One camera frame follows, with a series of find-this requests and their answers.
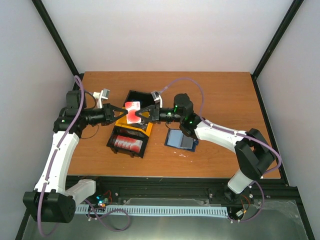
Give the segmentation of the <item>black bin with blue cards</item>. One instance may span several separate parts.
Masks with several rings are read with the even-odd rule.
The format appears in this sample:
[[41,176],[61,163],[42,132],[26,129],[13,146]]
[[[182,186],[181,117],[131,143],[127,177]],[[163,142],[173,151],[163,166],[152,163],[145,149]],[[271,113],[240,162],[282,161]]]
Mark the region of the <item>black bin with blue cards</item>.
[[152,97],[151,93],[135,90],[130,90],[128,92],[127,97],[124,100],[123,106],[125,106],[126,102],[140,102],[141,109],[155,104],[154,98]]

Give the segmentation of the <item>red and white card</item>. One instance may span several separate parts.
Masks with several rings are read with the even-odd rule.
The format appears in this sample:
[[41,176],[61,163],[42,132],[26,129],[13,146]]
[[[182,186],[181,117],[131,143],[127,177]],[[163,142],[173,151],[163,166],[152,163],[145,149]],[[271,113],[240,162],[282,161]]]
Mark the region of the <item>red and white card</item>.
[[127,124],[139,124],[142,120],[140,117],[136,116],[136,112],[141,109],[139,101],[127,101],[124,104],[127,110],[126,122]]

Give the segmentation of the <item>blue card holder wallet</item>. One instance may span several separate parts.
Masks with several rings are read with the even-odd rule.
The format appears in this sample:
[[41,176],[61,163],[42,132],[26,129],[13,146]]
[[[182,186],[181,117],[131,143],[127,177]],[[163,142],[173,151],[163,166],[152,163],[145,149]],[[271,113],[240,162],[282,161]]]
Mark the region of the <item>blue card holder wallet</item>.
[[195,152],[198,144],[198,140],[184,135],[179,129],[169,129],[164,142],[164,145],[167,147],[189,152]]

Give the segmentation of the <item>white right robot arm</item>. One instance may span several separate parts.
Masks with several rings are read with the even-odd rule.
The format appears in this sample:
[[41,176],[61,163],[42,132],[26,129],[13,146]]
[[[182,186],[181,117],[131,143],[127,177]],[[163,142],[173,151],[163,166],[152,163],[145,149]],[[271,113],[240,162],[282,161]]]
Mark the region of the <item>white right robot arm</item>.
[[270,172],[272,163],[280,159],[259,130],[240,131],[204,119],[194,112],[194,105],[186,93],[174,97],[172,108],[162,107],[162,98],[157,92],[152,95],[155,103],[136,111],[137,117],[150,123],[178,122],[185,136],[214,143],[235,153],[239,169],[227,183],[233,193],[241,194]]

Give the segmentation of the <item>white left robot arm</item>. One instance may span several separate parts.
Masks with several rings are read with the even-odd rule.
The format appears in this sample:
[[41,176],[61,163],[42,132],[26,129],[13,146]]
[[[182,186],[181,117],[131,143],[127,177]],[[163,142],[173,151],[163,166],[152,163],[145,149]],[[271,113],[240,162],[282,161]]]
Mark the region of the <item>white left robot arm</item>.
[[51,150],[44,170],[33,191],[24,193],[22,201],[31,217],[40,222],[69,223],[76,207],[86,198],[99,201],[104,188],[92,179],[79,180],[66,189],[66,179],[73,153],[88,126],[107,126],[127,114],[127,110],[109,103],[106,88],[94,92],[94,107],[88,108],[86,96],[80,90],[66,94],[66,107],[62,108],[53,124]]

